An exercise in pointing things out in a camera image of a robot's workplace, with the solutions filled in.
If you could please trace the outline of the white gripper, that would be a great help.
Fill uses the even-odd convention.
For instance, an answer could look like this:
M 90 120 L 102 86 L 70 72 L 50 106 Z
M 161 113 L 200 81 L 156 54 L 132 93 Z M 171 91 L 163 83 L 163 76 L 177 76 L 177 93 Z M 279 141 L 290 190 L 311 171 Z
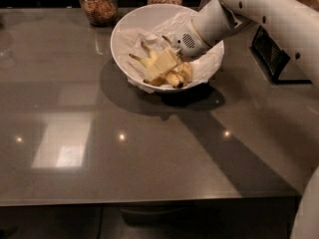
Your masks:
M 185 60 L 193 61 L 203 56 L 212 46 L 209 45 L 197 30 L 193 20 L 185 23 L 173 34 L 173 47 Z M 147 69 L 147 80 L 153 81 L 177 66 L 177 57 L 171 48 L 164 49 L 155 62 Z

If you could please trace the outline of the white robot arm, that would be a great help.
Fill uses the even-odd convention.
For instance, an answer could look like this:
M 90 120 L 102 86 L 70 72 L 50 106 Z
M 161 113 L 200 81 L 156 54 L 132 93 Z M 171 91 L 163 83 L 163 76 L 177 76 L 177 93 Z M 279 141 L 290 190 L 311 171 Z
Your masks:
M 178 54 L 198 57 L 247 22 L 259 24 L 299 69 L 319 85 L 319 16 L 296 0 L 210 0 L 173 33 Z

